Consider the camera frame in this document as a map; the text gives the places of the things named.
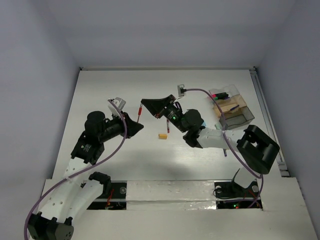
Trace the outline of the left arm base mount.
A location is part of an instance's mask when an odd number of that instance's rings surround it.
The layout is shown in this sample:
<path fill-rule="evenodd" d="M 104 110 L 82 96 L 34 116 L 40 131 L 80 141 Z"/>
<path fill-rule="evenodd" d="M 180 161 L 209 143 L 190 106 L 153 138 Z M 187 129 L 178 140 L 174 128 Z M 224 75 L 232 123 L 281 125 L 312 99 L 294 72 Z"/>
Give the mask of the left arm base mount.
<path fill-rule="evenodd" d="M 87 210 L 126 210 L 127 182 L 112 181 L 109 193 L 96 198 Z"/>

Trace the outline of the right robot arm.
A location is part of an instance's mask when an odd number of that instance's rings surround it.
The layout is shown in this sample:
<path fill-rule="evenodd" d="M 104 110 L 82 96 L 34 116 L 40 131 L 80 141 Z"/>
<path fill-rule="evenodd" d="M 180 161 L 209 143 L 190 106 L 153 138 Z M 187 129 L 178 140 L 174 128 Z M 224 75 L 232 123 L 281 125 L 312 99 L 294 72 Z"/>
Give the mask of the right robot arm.
<path fill-rule="evenodd" d="M 209 128 L 198 110 L 183 111 L 175 100 L 169 95 L 160 99 L 143 98 L 140 102 L 155 118 L 165 117 L 184 133 L 183 139 L 190 147 L 230 150 L 242 164 L 230 183 L 235 196 L 242 196 L 254 180 L 270 172 L 280 147 L 258 126 L 250 124 L 244 130 Z"/>

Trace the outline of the red gel pen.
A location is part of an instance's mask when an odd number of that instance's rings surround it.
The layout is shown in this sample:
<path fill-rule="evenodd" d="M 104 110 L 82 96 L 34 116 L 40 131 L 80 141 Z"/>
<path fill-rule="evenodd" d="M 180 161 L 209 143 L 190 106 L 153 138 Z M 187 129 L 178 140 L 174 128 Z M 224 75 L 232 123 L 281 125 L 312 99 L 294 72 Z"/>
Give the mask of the red gel pen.
<path fill-rule="evenodd" d="M 140 120 L 140 117 L 141 117 L 141 114 L 142 114 L 142 109 L 143 109 L 143 105 L 142 105 L 142 103 L 141 103 L 140 106 L 139 106 L 139 109 L 138 109 L 137 123 L 139 123 L 139 120 Z"/>

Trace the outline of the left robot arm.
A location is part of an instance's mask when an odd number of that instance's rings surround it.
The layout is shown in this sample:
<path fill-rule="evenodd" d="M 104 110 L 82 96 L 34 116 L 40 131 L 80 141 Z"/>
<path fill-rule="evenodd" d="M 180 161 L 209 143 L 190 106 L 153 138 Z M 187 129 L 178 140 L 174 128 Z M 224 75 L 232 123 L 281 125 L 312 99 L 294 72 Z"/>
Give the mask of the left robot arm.
<path fill-rule="evenodd" d="M 108 119 L 101 111 L 87 115 L 62 179 L 47 190 L 34 204 L 24 223 L 24 239 L 70 240 L 75 222 L 98 197 L 111 195 L 109 175 L 94 171 L 105 150 L 104 143 L 122 137 L 118 147 L 106 157 L 112 158 L 124 141 L 136 135 L 143 125 L 133 121 L 126 112 L 114 110 Z"/>

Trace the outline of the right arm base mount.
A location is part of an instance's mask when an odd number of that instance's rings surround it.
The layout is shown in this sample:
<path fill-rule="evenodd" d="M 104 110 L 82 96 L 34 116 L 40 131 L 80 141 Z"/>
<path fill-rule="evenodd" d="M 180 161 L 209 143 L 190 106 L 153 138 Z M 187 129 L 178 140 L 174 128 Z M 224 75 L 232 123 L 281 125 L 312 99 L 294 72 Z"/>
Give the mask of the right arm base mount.
<path fill-rule="evenodd" d="M 232 179 L 216 181 L 212 194 L 219 210 L 263 208 L 257 179 L 242 169 Z"/>

